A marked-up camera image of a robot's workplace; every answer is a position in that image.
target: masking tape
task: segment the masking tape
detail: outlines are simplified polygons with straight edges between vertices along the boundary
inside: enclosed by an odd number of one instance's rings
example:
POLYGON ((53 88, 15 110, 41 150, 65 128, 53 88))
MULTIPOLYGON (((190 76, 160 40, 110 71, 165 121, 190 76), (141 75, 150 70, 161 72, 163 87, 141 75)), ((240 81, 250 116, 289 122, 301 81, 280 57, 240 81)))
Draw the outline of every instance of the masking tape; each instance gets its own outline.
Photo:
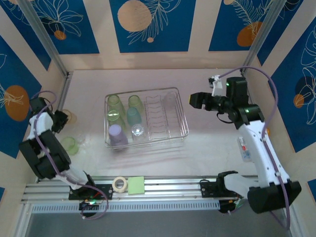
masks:
POLYGON ((127 181, 124 177, 116 177, 114 180, 113 180, 113 183, 112 183, 112 187, 113 187, 113 190, 117 193, 124 193, 126 190, 127 190, 127 181), (121 188, 118 188, 115 186, 115 183, 120 180, 120 181, 123 181, 123 187, 121 188))

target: wire dish rack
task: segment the wire dish rack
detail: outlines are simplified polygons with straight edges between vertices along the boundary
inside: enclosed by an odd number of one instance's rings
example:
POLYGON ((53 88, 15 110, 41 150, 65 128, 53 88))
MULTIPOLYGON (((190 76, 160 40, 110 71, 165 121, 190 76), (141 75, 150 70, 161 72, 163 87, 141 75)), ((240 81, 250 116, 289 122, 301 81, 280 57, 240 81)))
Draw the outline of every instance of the wire dish rack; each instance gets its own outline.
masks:
POLYGON ((142 125, 145 128, 146 137, 142 141, 134 141, 132 139, 131 127, 127 123, 127 118, 123 120, 126 125, 124 130, 128 144, 123 146, 111 146, 109 138, 109 123, 107 120, 107 113, 109 105, 107 103, 108 97, 105 97, 105 113, 104 113, 104 140, 106 147, 110 149, 121 149, 126 147, 144 146, 151 144, 161 144, 167 142, 183 141, 189 134, 188 124, 183 112, 183 106, 179 90, 176 87, 152 89, 152 90, 138 90, 115 94, 119 96, 125 110, 127 111, 128 99, 132 95, 137 95, 144 106, 141 112, 142 125), (166 95, 173 94, 175 103, 168 108, 163 105, 163 99, 166 95))

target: green sticky note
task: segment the green sticky note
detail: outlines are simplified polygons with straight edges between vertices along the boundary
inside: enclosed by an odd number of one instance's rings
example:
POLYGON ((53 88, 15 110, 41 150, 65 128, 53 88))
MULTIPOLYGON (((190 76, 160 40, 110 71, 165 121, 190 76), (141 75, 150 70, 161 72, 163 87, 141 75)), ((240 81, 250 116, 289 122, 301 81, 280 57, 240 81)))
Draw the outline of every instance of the green sticky note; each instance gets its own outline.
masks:
POLYGON ((128 194, 144 194, 145 181, 144 177, 128 178, 128 194))

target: white table surface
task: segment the white table surface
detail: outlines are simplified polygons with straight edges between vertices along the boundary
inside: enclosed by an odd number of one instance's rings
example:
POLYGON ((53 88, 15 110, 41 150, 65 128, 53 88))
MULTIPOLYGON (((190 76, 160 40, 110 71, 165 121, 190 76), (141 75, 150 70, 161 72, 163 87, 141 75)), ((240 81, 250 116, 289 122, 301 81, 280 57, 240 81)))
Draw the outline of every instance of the white table surface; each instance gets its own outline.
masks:
MULTIPOLYGON (((64 109, 76 114, 78 121, 66 125, 57 138, 74 136, 84 139, 79 152, 71 156, 71 160, 90 175, 191 176, 217 175, 228 170, 255 175, 254 164, 241 159, 235 126, 220 122, 216 112, 197 110, 189 105, 190 94, 211 92, 208 78, 228 70, 75 71, 64 109), (189 126, 190 133, 184 142, 119 152, 105 147, 104 98, 107 94, 172 86, 180 91, 189 126)), ((237 71, 230 76, 240 74, 237 71)))

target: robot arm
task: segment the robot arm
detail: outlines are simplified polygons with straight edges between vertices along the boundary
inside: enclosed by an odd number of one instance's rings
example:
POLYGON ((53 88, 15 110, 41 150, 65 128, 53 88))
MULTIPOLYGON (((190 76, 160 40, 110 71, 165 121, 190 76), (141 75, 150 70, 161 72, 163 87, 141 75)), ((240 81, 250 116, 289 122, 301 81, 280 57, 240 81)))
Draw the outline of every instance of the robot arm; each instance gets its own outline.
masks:
POLYGON ((190 105, 197 109, 205 107, 207 111, 217 111, 218 114, 228 114, 228 118, 243 136, 258 173, 258 182, 254 182, 236 172, 224 172, 219 175, 219 178, 223 179, 220 182, 224 183, 223 188, 247 198, 253 211, 262 213, 285 207, 280 177, 285 185, 289 204, 291 204, 300 193, 301 186, 297 181, 290 181, 267 134, 264 134, 263 141, 264 117, 258 105, 248 103, 245 78, 228 78, 226 96, 219 95, 222 87, 216 80, 216 76, 209 79, 209 82, 212 85, 213 93, 192 94, 190 105))
POLYGON ((43 98, 35 98, 30 101, 32 117, 30 119, 31 131, 26 141, 19 144, 19 148, 29 166, 37 177, 43 179, 59 179, 70 186, 73 194, 78 199, 86 199, 97 193, 95 190, 82 187, 79 184, 94 186, 92 178, 84 171, 71 165, 71 160, 54 136, 53 132, 60 132, 67 122, 67 115, 61 111, 54 114, 48 108, 39 116, 37 121, 37 135, 52 157, 60 175, 56 173, 45 152, 41 149, 35 138, 34 123, 38 113, 46 106, 43 98))

